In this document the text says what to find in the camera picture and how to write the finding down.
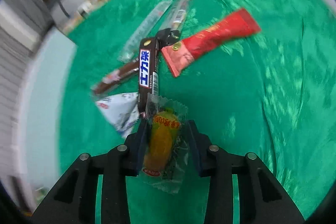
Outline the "dark Snickers chocolate bar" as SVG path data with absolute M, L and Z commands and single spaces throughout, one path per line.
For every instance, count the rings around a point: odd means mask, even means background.
M 138 54 L 138 111 L 144 113 L 148 94 L 158 95 L 158 53 L 157 38 L 142 39 Z

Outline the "white silver triangular snack bag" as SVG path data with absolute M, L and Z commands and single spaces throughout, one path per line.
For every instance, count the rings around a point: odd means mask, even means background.
M 121 93 L 97 100 L 95 105 L 103 117 L 126 139 L 139 119 L 138 93 Z

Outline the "clear long snack packet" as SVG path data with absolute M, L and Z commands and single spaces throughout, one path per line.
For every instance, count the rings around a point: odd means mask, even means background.
M 128 63 L 132 60 L 133 56 L 138 52 L 140 41 L 146 38 L 151 32 L 153 27 L 164 15 L 166 10 L 170 7 L 172 0 L 164 0 L 159 2 L 154 9 L 147 15 L 147 17 L 141 22 L 137 29 L 132 33 L 130 38 L 123 46 L 118 61 Z

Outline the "black clear snack stick packet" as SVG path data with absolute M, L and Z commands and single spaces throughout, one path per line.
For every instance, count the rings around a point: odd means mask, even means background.
M 165 21 L 155 35 L 159 42 L 159 49 L 171 46 L 180 40 L 190 2 L 191 0 L 176 0 L 173 3 Z

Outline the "yellow corn candy packet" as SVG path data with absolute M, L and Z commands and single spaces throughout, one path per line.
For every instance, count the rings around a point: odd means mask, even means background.
M 182 132 L 188 108 L 181 102 L 149 94 L 145 114 L 150 132 L 139 176 L 156 189 L 177 194 L 189 160 L 189 146 Z

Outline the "brown chocolate bar packet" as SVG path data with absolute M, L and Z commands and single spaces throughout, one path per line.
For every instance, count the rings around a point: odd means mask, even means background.
M 122 67 L 119 67 L 118 69 L 108 73 L 101 79 L 99 83 L 92 87 L 93 94 L 99 96 L 118 87 L 129 78 L 138 74 L 138 66 L 139 59 L 137 57 Z

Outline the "red snack stick packet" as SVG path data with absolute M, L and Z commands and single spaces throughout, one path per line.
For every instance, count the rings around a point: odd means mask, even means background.
M 202 55 L 214 50 L 225 42 L 252 36 L 261 31 L 252 15 L 244 8 L 236 10 L 217 22 L 161 52 L 174 77 Z

